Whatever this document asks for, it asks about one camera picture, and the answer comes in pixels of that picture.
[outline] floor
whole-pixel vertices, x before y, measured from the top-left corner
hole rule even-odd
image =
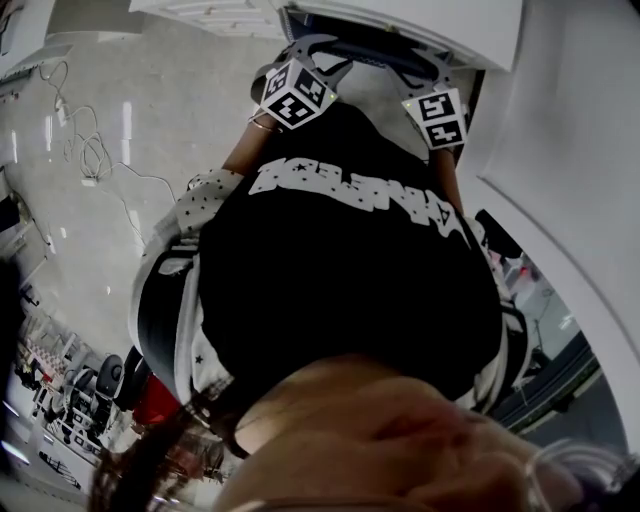
[[[195,174],[222,165],[253,112],[249,87],[255,71],[283,47],[283,41],[219,38],[149,16],[134,40],[76,45],[66,58],[62,95],[71,108],[94,108],[113,163],[128,161],[129,153],[136,172],[165,178],[179,196]],[[321,65],[331,59],[320,57]],[[338,92],[360,106],[383,135],[427,157],[384,70],[356,65]],[[163,183],[122,166],[103,187],[83,186],[77,151],[70,162],[63,157],[73,129],[70,123],[60,127],[54,97],[36,72],[18,101],[0,106],[0,161],[55,250],[49,250],[33,284],[61,324],[99,353],[125,355],[131,346],[129,293],[142,247],[118,196],[139,219],[145,240],[172,198]],[[89,111],[76,120],[78,133],[87,137],[94,131]]]

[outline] white cable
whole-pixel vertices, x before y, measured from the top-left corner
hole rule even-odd
[[[60,68],[62,65],[64,65],[64,76],[62,78],[62,81],[60,82],[60,85],[57,85],[52,82],[52,78],[56,74],[56,71],[58,71],[58,68]],[[67,81],[67,77],[69,76],[69,64],[67,64],[66,61],[63,60],[63,61],[60,61],[58,64],[56,64],[56,66],[53,68],[51,73],[49,73],[49,75],[47,76],[44,76],[42,74],[42,66],[38,69],[38,71],[40,73],[40,79],[47,82],[47,84],[49,84],[51,87],[53,87],[56,90],[56,95],[53,99],[53,111],[57,112],[58,110],[62,109],[63,116],[60,118],[61,121],[71,122],[73,126],[73,135],[71,139],[68,139],[67,141],[65,141],[62,149],[62,155],[66,162],[70,163],[71,160],[73,159],[73,153],[76,149],[77,140],[79,139],[80,149],[78,150],[78,162],[80,165],[80,172],[86,179],[93,180],[95,181],[96,185],[99,185],[102,179],[107,178],[108,176],[113,174],[112,173],[113,169],[115,169],[118,165],[121,165],[122,167],[126,168],[127,170],[135,174],[138,178],[152,179],[152,180],[161,181],[162,183],[164,183],[167,189],[169,190],[169,193],[171,194],[171,199],[173,200],[173,203],[174,204],[176,203],[176,196],[173,193],[173,189],[171,188],[171,185],[169,184],[169,182],[164,178],[161,178],[159,176],[147,176],[147,175],[139,174],[138,172],[134,171],[131,167],[129,167],[127,164],[123,162],[117,162],[113,165],[110,165],[111,157],[109,156],[109,153],[107,152],[107,148],[102,142],[102,136],[98,131],[98,116],[96,115],[96,112],[93,109],[93,107],[90,107],[89,105],[83,105],[82,107],[78,107],[73,112],[71,112],[69,104],[65,101],[64,97],[62,96],[62,87],[64,86],[65,82]],[[83,137],[80,133],[78,133],[77,124],[76,124],[76,116],[78,115],[79,112],[82,112],[83,110],[87,110],[91,112],[91,115],[93,116],[94,131],[88,137]],[[87,151],[90,151],[95,157],[95,159],[97,160],[97,164],[95,166],[92,166],[87,161]],[[129,208],[127,207],[127,203],[125,202],[125,200],[119,194],[116,194],[114,192],[103,190],[102,188],[100,188],[100,191],[105,194],[113,195],[122,203],[122,205],[124,206],[125,214],[127,215],[127,219],[129,220],[129,224],[131,224],[131,227],[133,228],[134,232],[140,238],[140,241],[144,245],[145,242],[144,242],[144,239],[142,238],[142,233],[140,233],[140,230],[135,226],[135,224],[131,220],[131,215],[129,214]]]

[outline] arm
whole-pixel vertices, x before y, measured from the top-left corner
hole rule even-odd
[[[456,179],[456,161],[453,153],[446,149],[432,151],[429,167],[436,173],[446,198],[461,215],[464,215],[458,180]]]
[[[269,139],[277,135],[276,125],[278,122],[268,114],[257,118],[257,122],[265,127],[259,128],[253,123],[249,123],[242,137],[227,157],[223,169],[233,171],[246,176],[254,170],[260,153],[264,149]]]

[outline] cabinet door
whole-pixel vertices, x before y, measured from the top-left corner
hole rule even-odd
[[[274,8],[288,0],[271,0]],[[310,13],[393,29],[413,40],[453,51],[478,68],[510,71],[522,0],[297,0]]]
[[[143,0],[133,2],[131,7],[221,36],[284,39],[277,12],[267,0]]]

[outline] eyeglasses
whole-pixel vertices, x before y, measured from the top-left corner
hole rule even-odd
[[[637,477],[640,459],[589,443],[563,439],[527,464],[529,502],[538,512],[620,510],[614,498]]]

